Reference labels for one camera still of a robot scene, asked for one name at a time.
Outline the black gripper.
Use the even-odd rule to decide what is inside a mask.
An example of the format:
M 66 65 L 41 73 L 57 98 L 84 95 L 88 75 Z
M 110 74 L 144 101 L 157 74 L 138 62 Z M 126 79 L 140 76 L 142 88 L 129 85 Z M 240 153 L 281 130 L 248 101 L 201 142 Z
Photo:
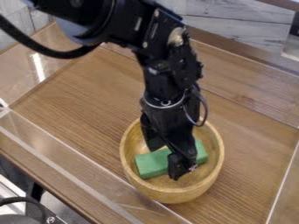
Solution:
M 165 145 L 169 147 L 168 176 L 177 181 L 197 166 L 192 129 L 200 118 L 198 98 L 186 93 L 162 105 L 158 99 L 144 93 L 140 105 L 145 145 L 150 152 Z

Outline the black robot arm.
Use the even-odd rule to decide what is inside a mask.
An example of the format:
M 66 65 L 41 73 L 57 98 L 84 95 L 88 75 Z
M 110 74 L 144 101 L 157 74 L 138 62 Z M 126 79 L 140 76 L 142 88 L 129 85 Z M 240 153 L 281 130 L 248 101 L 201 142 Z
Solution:
M 196 169 L 192 130 L 206 121 L 197 61 L 182 18 L 154 0 L 22 0 L 56 18 L 82 46 L 112 43 L 129 49 L 144 73 L 140 124 L 146 147 L 166 146 L 166 171 L 178 179 Z

